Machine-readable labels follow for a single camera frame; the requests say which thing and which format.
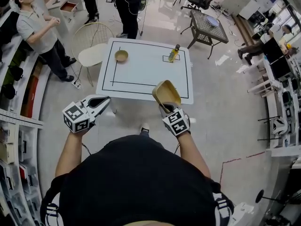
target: shoe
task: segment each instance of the shoe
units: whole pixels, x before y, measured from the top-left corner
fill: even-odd
[[[243,59],[243,52],[241,51],[241,49],[238,49],[237,50],[237,53],[238,53],[238,57],[240,58],[240,59]]]
[[[150,126],[148,125],[148,123],[143,123],[143,124],[141,125],[141,127],[140,127],[140,132],[142,132],[143,130],[146,131],[147,133],[150,132]]]
[[[97,19],[94,17],[94,18],[89,18],[85,24],[89,24],[89,23],[95,23],[97,21]]]
[[[248,55],[245,57],[245,60],[248,62],[249,65],[252,65],[251,59]]]
[[[72,75],[67,75],[65,78],[61,79],[61,81],[65,82],[71,82],[72,80],[74,80],[74,76]]]
[[[120,33],[116,35],[116,38],[127,39],[127,33]]]
[[[64,68],[67,68],[69,67],[71,64],[75,63],[76,62],[76,59],[75,58],[70,58],[69,59],[69,62],[66,64],[66,65],[63,65]]]

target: tile floor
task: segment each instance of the tile floor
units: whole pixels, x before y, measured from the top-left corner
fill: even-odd
[[[189,11],[180,10],[181,5],[187,3],[182,0],[172,6],[174,0],[148,0],[143,35],[137,39],[162,42],[167,44],[180,43],[186,47],[192,40],[190,30],[180,35],[180,31],[190,24]],[[100,22],[107,24],[117,34],[121,32],[120,17],[112,3],[98,0]],[[213,9],[205,13],[217,16]],[[138,17],[142,28],[145,11]],[[86,11],[78,12],[77,24],[74,31],[87,19]],[[269,153],[246,158],[250,155],[265,151],[266,142],[258,142],[257,138],[264,138],[267,128],[258,119],[267,116],[265,101],[256,95],[248,94],[247,89],[252,86],[256,73],[239,73],[246,61],[237,55],[238,47],[243,43],[242,37],[233,21],[221,16],[220,21],[228,35],[228,44],[219,44],[210,60],[210,46],[195,43],[190,49],[190,59],[193,63],[192,79],[194,90],[194,104],[183,105],[183,109],[196,119],[191,132],[195,143],[205,158],[212,178],[221,180],[222,189],[235,204],[247,202],[254,205],[254,199],[260,189],[270,188],[273,184],[272,172],[277,169],[277,162],[271,159]],[[64,39],[67,53],[71,54],[71,32]],[[73,65],[75,71],[79,64]],[[82,88],[76,89],[70,83],[61,83],[54,75],[48,80],[45,91],[41,117],[45,128],[39,136],[39,177],[42,194],[45,195],[54,177],[55,167],[64,146],[68,128],[63,123],[62,110],[72,101],[83,99],[95,93],[100,66],[90,69],[94,87],[87,81],[86,70],[80,75]],[[107,109],[97,118],[97,126],[84,137],[84,143],[92,153],[100,150],[109,141],[116,138],[136,134],[143,121],[150,124],[150,135],[164,147],[174,152],[176,139],[167,131],[160,120],[158,106],[155,102],[134,101],[131,99],[115,99],[118,113],[112,116]],[[87,152],[83,149],[83,159]],[[237,162],[224,164],[223,162],[240,158]],[[262,212],[266,204],[260,206]]]

